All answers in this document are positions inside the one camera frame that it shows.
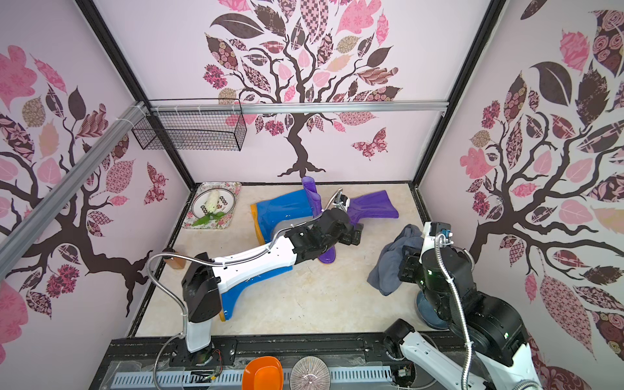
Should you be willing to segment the aluminium rail back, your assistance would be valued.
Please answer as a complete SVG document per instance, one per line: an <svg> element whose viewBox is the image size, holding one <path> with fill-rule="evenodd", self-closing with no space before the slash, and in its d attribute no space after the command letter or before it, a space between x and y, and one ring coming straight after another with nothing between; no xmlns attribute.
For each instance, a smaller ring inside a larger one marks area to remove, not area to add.
<svg viewBox="0 0 624 390"><path fill-rule="evenodd" d="M260 114L308 114L308 113L342 113L342 112L404 112L434 111L445 112L448 108L445 101L398 101L398 102L304 102L304 103L253 103L242 104L234 100L229 104L169 104L156 105L152 102L149 109L155 114L173 112L197 112L207 114L214 111L232 112L242 115Z"/></svg>

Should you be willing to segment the patterned plate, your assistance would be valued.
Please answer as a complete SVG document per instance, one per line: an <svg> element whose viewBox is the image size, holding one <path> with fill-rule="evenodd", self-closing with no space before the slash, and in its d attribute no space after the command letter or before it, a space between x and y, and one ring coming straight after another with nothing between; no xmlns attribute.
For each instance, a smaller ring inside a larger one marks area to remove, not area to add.
<svg viewBox="0 0 624 390"><path fill-rule="evenodd" d="M226 216L234 210L237 195L229 189L210 188L203 190L195 197L191 212L196 219L206 215Z"/></svg>

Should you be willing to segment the floral tray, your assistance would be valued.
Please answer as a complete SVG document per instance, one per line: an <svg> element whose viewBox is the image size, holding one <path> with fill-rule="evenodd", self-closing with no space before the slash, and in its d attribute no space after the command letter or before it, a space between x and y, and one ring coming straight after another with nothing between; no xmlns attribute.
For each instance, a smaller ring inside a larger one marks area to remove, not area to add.
<svg viewBox="0 0 624 390"><path fill-rule="evenodd" d="M242 188L240 182L204 182L198 186L183 228L223 230L229 227Z"/></svg>

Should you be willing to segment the flexible metal conduit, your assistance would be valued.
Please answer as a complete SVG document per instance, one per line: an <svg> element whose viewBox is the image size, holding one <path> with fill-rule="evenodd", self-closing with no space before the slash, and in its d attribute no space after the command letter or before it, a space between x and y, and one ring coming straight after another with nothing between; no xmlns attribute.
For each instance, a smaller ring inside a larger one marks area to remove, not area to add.
<svg viewBox="0 0 624 390"><path fill-rule="evenodd" d="M437 261L438 267L440 268L445 281L447 282L450 290L451 297L457 307L456 312L458 314L461 334L465 341L465 350L466 356L463 363L463 369L461 373L461 389L468 390L469 385L469 374L470 368L473 359L473 341L470 338L469 329L466 323L466 315L462 308L461 297L458 292L458 288L454 282L453 276L451 276L447 267L445 266L444 260L442 258L441 249L450 244L450 240L443 233L438 233L434 238L434 251L435 251L435 259Z"/></svg>
<svg viewBox="0 0 624 390"><path fill-rule="evenodd" d="M338 195L339 192L343 191L341 189L338 189L336 191L336 193L334 193L332 195L332 197L330 198L330 201L328 202L327 206L322 209L322 212L326 211L326 210L331 210L334 209L333 207L333 200L335 198L336 195ZM180 338L182 340L184 340L184 335L185 335L185 327L184 327L184 322L185 322L185 317L186 317L186 309L185 309L185 304L183 303L183 299L179 298L174 292L172 292L172 290L170 290L168 287L166 287L160 280L159 278L157 278L154 275L154 271L152 269L152 264L159 261L160 259L162 259L162 256L167 256L167 253L157 253L152 255L147 263L146 266L146 271L148 272L148 277L150 279L150 281L161 291L163 291L163 293L165 293L167 296L169 296L177 305L178 307L180 307L181 310L181 317L182 317L182 323L183 323L183 328L182 331L179 332L178 334L176 334L175 336L177 338ZM184 258L187 262L192 263L194 257L189 257L189 256L185 256L185 255L181 255L181 258Z"/></svg>

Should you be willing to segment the white flower with leaves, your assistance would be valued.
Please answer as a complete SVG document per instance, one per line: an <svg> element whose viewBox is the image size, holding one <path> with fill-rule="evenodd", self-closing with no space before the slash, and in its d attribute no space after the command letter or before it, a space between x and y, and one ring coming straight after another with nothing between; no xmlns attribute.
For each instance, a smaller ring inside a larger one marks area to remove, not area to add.
<svg viewBox="0 0 624 390"><path fill-rule="evenodd" d="M226 216L227 212L224 211L226 203L223 201L224 198L218 189L207 191L198 197L193 203L193 213L196 216L193 227L218 222Z"/></svg>

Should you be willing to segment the aluminium rail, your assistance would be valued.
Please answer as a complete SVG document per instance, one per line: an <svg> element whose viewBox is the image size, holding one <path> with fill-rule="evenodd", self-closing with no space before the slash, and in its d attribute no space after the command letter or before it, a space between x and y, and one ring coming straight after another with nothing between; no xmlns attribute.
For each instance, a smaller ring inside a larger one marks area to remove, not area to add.
<svg viewBox="0 0 624 390"><path fill-rule="evenodd" d="M152 102L149 109L155 114L173 112L197 112L207 114L214 111L232 112L242 115L260 114L308 114L308 113L342 113L342 112L404 112L434 111L445 112L448 108L445 101L398 101L398 102L304 102L304 103L253 103L242 104L234 100L229 104L169 104L156 105Z"/></svg>
<svg viewBox="0 0 624 390"><path fill-rule="evenodd" d="M94 173L117 142L131 131L135 124L146 117L146 112L148 109L144 102L135 102L129 106L93 145L93 148L42 199L29 217L1 243L2 279L5 279L16 263L24 258L30 246L43 234L55 216Z"/></svg>

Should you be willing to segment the right flexible metal conduit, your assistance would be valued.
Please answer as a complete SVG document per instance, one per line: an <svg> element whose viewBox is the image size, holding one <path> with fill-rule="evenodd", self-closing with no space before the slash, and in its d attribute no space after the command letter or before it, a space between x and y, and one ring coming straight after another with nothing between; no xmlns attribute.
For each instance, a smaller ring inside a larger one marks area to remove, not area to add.
<svg viewBox="0 0 624 390"><path fill-rule="evenodd" d="M468 390L469 385L469 374L470 368L473 359L473 341L470 338L469 329L466 323L466 315L462 308L461 297L458 292L458 288L454 282L453 276L451 276L447 267L445 266L444 260L442 258L441 249L450 244L450 240L443 233L438 233L434 238L434 251L435 251L435 259L437 261L438 267L440 268L445 281L447 282L450 290L451 297L457 307L456 312L458 314L461 334L465 341L465 350L466 356L463 363L463 369L461 373L461 389Z"/></svg>

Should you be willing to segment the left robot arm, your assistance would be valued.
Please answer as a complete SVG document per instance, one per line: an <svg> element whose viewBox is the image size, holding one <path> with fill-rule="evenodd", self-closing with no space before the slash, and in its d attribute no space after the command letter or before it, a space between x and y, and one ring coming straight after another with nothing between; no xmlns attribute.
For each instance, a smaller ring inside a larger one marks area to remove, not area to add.
<svg viewBox="0 0 624 390"><path fill-rule="evenodd" d="M181 282L186 317L185 344L190 353L212 345L211 326L215 317L229 316L241 292L249 284L270 279L299 263L314 260L334 245L358 245L362 224L352 224L338 208L276 232L266 245L245 252L193 259Z"/></svg>

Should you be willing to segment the left flexible metal conduit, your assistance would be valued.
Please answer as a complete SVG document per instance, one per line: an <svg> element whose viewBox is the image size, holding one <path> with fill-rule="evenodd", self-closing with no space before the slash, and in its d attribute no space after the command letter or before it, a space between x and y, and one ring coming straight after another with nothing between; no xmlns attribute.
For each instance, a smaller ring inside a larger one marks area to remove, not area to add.
<svg viewBox="0 0 624 390"><path fill-rule="evenodd" d="M339 192L343 191L341 189L338 189L336 191L336 193L334 193L332 195L332 197L330 198L330 201L328 202L327 206L322 209L322 212L326 211L326 210L331 210L334 209L333 207L333 200L335 198L336 195L338 195ZM166 287L160 280L159 278L157 278L154 275L154 271L152 269L152 264L159 261L160 259L162 259L162 256L167 256L167 253L157 253L152 255L147 263L146 266L146 271L148 272L148 277L150 279L150 281L161 291L163 291L163 293L165 293L167 296L169 296L177 305L178 307L180 307L181 310L181 317L182 317L182 323L183 323L183 328L182 331L179 332L178 334L176 334L175 336L177 338L180 338L182 340L184 340L184 335L185 335L185 327L184 327L184 322L185 322L185 317L186 317L186 309L185 309L185 304L183 303L183 299L179 298L174 292L172 292L172 290L170 290L168 287ZM181 258L184 258L187 262L192 263L194 257L189 257L189 256L185 256L185 255L181 255Z"/></svg>

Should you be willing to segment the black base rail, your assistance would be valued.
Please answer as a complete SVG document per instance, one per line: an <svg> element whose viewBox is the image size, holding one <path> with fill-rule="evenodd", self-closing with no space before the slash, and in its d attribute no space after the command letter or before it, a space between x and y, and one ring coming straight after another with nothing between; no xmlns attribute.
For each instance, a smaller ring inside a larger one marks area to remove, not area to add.
<svg viewBox="0 0 624 390"><path fill-rule="evenodd" d="M261 356L295 357L303 355L354 355L367 362L390 362L382 332L323 333L298 335L213 336L211 345L190 353L184 341L165 344L165 337L136 337L113 340L102 358L104 368L114 361L154 362L162 350L161 360L175 367L206 363L210 367L222 362L232 366L237 359Z"/></svg>

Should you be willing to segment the orange plastic bowl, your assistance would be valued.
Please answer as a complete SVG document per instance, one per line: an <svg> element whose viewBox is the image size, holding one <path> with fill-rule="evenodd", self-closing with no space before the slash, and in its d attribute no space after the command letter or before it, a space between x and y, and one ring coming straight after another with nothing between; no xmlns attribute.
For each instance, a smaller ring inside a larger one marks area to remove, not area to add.
<svg viewBox="0 0 624 390"><path fill-rule="evenodd" d="M243 372L243 390L282 390L284 371L276 357L266 356L251 361Z"/></svg>

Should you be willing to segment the grey cloth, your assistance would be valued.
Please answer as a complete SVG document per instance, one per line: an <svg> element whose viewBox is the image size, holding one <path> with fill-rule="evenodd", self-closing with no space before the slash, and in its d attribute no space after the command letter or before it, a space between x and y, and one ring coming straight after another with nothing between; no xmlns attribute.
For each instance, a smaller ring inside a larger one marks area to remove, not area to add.
<svg viewBox="0 0 624 390"><path fill-rule="evenodd" d="M377 263L367 276L367 283L382 296L394 293L400 286L399 270L404 249L419 253L423 246L423 235L418 226L407 224L393 242L385 245Z"/></svg>

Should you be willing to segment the brown bottle black cap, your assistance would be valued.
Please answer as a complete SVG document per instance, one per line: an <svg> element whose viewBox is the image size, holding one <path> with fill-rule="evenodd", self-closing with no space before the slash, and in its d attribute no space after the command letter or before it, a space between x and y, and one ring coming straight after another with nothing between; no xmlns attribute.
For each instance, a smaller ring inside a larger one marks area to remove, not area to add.
<svg viewBox="0 0 624 390"><path fill-rule="evenodd" d="M174 270L183 270L186 268L187 261L184 258L180 257L180 254L171 247L167 247L163 250L164 253L167 253L167 256L162 256L162 260L167 264L170 268Z"/></svg>

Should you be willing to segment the aluminium rail left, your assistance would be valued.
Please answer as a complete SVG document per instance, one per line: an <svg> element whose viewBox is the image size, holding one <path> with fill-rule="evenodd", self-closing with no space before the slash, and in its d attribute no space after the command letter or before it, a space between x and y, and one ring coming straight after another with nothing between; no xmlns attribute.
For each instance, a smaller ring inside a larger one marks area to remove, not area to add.
<svg viewBox="0 0 624 390"><path fill-rule="evenodd" d="M144 102L135 102L129 106L93 145L93 148L42 199L29 217L1 243L2 279L5 279L16 263L24 258L30 246L43 234L55 216L94 173L117 142L131 131L135 124L146 117L146 112L148 109Z"/></svg>

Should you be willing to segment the blue ceramic bowl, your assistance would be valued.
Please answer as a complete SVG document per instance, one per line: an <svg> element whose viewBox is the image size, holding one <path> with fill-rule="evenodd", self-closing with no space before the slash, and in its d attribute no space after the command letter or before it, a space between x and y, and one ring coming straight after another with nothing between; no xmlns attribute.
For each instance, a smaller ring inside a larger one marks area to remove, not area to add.
<svg viewBox="0 0 624 390"><path fill-rule="evenodd" d="M416 296L415 307L419 318L427 326L429 326L429 328L435 330L449 329L448 323L437 315L433 306L427 301L426 297L422 292L418 292Z"/></svg>

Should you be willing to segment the blue boot far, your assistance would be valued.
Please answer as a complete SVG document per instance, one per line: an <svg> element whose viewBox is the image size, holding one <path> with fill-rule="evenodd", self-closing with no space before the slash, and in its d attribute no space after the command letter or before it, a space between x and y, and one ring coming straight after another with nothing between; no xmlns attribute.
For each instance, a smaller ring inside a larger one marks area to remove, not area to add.
<svg viewBox="0 0 624 390"><path fill-rule="evenodd" d="M282 221L313 215L306 192L303 189L252 204L250 211L254 221L255 234L260 245L271 241L273 238L271 234Z"/></svg>

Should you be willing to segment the purple boot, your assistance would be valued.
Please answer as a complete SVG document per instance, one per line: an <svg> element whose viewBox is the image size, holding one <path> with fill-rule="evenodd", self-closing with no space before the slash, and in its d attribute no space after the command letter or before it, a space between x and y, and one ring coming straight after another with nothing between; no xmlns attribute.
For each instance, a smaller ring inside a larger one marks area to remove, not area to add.
<svg viewBox="0 0 624 390"><path fill-rule="evenodd" d="M351 198L347 214L352 225L362 219L398 219L400 216L386 190Z"/></svg>
<svg viewBox="0 0 624 390"><path fill-rule="evenodd" d="M317 191L315 180L312 177L304 176L302 178L302 186L305 190L306 197L314 217L322 214L322 198ZM334 263L336 260L336 248L333 246L327 252L318 257L319 261L324 264Z"/></svg>

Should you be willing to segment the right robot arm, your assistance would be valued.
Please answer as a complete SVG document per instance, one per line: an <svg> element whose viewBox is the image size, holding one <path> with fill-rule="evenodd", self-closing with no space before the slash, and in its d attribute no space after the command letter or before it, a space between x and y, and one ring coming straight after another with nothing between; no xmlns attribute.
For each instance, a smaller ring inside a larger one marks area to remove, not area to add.
<svg viewBox="0 0 624 390"><path fill-rule="evenodd" d="M527 330L509 303L479 292L474 258L453 245L450 224L427 222L419 252L406 250L402 281L416 284L437 317L463 342L458 365L403 319L384 333L388 357L409 360L446 389L539 389Z"/></svg>

